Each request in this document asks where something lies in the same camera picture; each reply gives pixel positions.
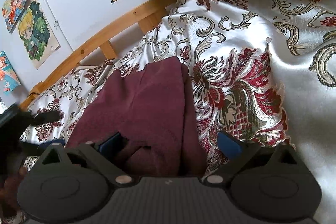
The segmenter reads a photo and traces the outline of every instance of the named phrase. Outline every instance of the black plastic device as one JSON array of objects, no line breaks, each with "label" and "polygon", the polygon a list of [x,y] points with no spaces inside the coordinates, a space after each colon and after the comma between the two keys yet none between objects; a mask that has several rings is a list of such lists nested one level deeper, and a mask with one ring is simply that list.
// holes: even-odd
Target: black plastic device
[{"label": "black plastic device", "polygon": [[21,183],[17,200],[27,224],[316,223],[321,189],[290,145],[265,148],[218,136],[221,147],[235,143],[240,153],[231,153],[230,162],[203,180],[137,178],[93,143],[77,149],[50,145]]}]

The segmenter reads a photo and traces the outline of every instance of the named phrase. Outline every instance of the bedspread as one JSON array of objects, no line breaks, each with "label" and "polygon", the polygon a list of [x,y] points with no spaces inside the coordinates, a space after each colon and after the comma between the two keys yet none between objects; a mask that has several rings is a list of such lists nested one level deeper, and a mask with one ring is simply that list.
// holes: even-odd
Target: bedspread
[{"label": "bedspread", "polygon": [[[31,128],[22,137],[32,142],[67,140],[115,69],[128,75],[147,63],[177,56],[192,78],[207,174],[227,161],[216,145],[219,130],[264,146],[289,142],[322,188],[316,220],[334,224],[335,37],[335,0],[178,0],[170,15],[115,64],[107,61],[92,72],[76,72],[79,78],[69,74],[72,85],[65,88],[62,79],[44,92],[32,111],[78,105],[77,110],[64,112],[62,125]],[[43,105],[39,100],[45,97]]]}]

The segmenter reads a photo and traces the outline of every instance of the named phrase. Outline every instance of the metal screw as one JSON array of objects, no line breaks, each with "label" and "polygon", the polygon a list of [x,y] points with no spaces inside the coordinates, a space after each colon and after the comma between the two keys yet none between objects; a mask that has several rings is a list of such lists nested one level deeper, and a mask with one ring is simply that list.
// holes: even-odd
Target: metal screw
[{"label": "metal screw", "polygon": [[210,183],[222,183],[223,178],[221,176],[218,176],[218,175],[212,175],[212,176],[207,177],[207,181],[210,182]]},{"label": "metal screw", "polygon": [[132,182],[132,178],[128,175],[118,176],[115,178],[115,181],[119,184],[126,184]]}]

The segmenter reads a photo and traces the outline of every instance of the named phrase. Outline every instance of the maroon towel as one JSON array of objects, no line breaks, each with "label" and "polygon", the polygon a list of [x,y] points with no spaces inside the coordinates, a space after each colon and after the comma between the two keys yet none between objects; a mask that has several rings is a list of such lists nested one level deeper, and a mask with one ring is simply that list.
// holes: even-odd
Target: maroon towel
[{"label": "maroon towel", "polygon": [[84,111],[67,147],[101,142],[120,132],[127,145],[114,164],[129,174],[204,174],[206,153],[199,145],[188,67],[177,57],[147,64],[121,77],[115,70]]}]

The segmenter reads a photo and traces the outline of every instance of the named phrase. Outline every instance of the white cable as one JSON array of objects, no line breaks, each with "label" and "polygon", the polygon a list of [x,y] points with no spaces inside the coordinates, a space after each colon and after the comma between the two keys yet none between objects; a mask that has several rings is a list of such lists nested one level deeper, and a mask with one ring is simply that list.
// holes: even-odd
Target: white cable
[{"label": "white cable", "polygon": [[67,38],[65,37],[64,33],[62,32],[62,30],[61,30],[61,28],[60,28],[60,26],[59,26],[58,20],[56,20],[54,14],[53,14],[53,11],[51,10],[51,8],[50,8],[50,6],[49,6],[47,0],[43,0],[43,2],[44,2],[45,5],[47,6],[47,8],[49,9],[49,11],[50,11],[50,13],[51,13],[51,15],[52,15],[52,17],[53,17],[54,27],[55,27],[57,30],[60,31],[60,33],[61,33],[62,36],[63,36],[63,39],[68,43],[70,49],[71,49],[72,51],[74,51],[74,49],[71,47],[69,41],[68,41]]}]

